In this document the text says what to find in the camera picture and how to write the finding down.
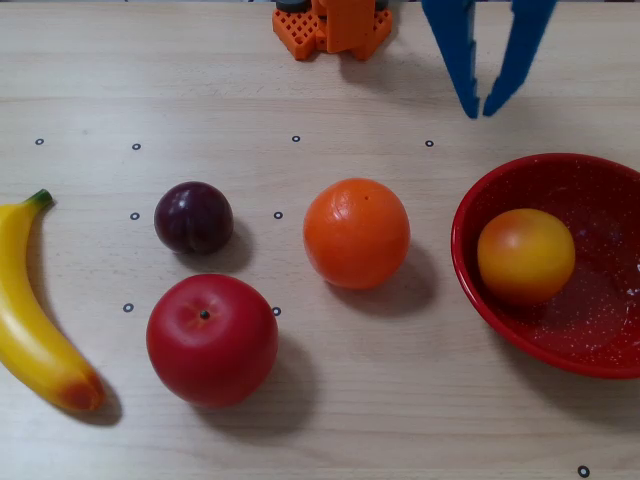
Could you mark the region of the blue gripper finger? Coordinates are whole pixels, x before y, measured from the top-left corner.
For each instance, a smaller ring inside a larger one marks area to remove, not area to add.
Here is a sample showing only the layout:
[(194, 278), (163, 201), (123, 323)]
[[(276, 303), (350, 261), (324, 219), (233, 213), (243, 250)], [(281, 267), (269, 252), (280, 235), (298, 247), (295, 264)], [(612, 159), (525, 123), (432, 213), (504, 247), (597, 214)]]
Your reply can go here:
[(465, 114), (476, 119), (479, 111), (475, 77), (475, 2), (468, 0), (422, 0), (454, 90)]
[(484, 103), (484, 116), (494, 115), (524, 84), (556, 3), (556, 0), (512, 1), (513, 22), (503, 64)]

